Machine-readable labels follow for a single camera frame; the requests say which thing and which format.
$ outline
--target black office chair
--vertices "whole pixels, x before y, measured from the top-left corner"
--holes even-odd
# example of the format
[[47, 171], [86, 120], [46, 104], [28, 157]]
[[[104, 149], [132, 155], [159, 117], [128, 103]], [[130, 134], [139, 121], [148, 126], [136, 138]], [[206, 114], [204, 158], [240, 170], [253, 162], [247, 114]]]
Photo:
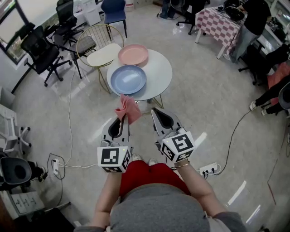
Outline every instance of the black office chair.
[[59, 28], [54, 34], [62, 35], [65, 38], [65, 44], [69, 41], [77, 42], [73, 37], [78, 33], [82, 33], [83, 30], [78, 30], [85, 23], [75, 27], [77, 25], [77, 18], [73, 15], [73, 0], [59, 0], [57, 2], [56, 12], [58, 14]]
[[[80, 78], [82, 78], [77, 60], [78, 60], [78, 55], [77, 55], [77, 44], [75, 43], [73, 46], [70, 48], [66, 48], [64, 46], [64, 38], [61, 35], [55, 34], [52, 37], [53, 43], [60, 49], [67, 50], [70, 52], [71, 57], [75, 65], [77, 66], [78, 74], [80, 75]], [[96, 47], [96, 42], [92, 39], [91, 36], [86, 36], [78, 41], [79, 45], [78, 47], [81, 48], [81, 51], [78, 51], [80, 57], [84, 56], [87, 57], [87, 53], [90, 52], [91, 50], [96, 51], [94, 48]]]
[[24, 65], [28, 65], [37, 74], [43, 73], [45, 70], [49, 70], [49, 73], [44, 81], [44, 86], [47, 87], [47, 80], [54, 71], [58, 79], [62, 82], [63, 78], [60, 78], [57, 72], [57, 67], [69, 63], [70, 60], [58, 63], [62, 56], [59, 56], [59, 51], [56, 46], [49, 43], [44, 36], [44, 30], [42, 26], [33, 30], [21, 43], [21, 48], [26, 51], [32, 58], [33, 64], [28, 63], [28, 59], [25, 60]]
[[263, 46], [260, 45], [259, 48], [256, 49], [254, 45], [248, 46], [246, 54], [241, 57], [247, 64], [247, 67], [238, 69], [239, 72], [250, 70], [254, 76], [253, 85], [257, 84], [258, 79], [260, 79], [262, 83], [266, 83], [266, 77], [271, 68], [276, 64], [285, 62], [290, 53], [289, 46], [286, 44], [281, 45], [281, 47], [266, 56], [263, 53], [260, 53], [261, 47]]
[[[176, 24], [176, 26], [179, 26], [179, 24], [190, 24], [191, 28], [188, 32], [189, 35], [191, 35], [191, 31], [193, 27], [195, 26], [195, 14], [204, 9], [206, 0], [186, 0], [184, 6], [182, 7], [181, 11], [185, 17], [185, 21], [180, 21]], [[189, 13], [187, 10], [189, 6], [192, 6], [192, 11]]]

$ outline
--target pink checkered tablecloth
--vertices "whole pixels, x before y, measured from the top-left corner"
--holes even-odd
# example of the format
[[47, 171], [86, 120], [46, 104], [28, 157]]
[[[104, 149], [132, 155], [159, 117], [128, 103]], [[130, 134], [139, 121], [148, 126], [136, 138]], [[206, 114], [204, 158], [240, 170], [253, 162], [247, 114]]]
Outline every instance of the pink checkered tablecloth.
[[221, 41], [228, 54], [237, 42], [241, 25], [216, 9], [216, 7], [205, 8], [197, 13], [197, 28]]

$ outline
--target gray shirt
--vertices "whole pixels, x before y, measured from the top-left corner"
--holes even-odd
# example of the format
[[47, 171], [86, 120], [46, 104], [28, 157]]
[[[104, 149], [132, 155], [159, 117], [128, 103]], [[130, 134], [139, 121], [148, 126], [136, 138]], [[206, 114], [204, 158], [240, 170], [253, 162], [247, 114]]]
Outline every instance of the gray shirt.
[[[246, 232], [237, 213], [223, 212], [221, 220], [231, 232]], [[113, 232], [209, 232], [199, 202], [168, 184], [147, 184], [129, 192], [111, 212]], [[78, 227], [75, 232], [103, 232], [99, 227]]]

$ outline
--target red shorts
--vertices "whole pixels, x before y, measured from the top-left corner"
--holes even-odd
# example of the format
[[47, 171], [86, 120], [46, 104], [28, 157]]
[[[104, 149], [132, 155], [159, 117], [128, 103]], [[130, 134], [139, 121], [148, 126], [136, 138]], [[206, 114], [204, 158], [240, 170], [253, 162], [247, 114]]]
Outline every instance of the red shorts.
[[120, 196], [125, 196], [141, 185], [154, 183], [170, 184], [190, 195], [183, 180], [166, 164], [149, 166], [142, 160], [136, 160], [132, 161], [126, 172], [122, 174]]

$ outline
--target white chair seat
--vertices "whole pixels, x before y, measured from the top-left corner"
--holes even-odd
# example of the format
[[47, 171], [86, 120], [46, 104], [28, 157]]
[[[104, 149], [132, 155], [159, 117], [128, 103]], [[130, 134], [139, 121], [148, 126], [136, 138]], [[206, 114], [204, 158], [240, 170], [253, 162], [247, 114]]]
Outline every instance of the white chair seat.
[[122, 48], [116, 43], [111, 43], [87, 57], [87, 62], [94, 67], [102, 66], [114, 60]]

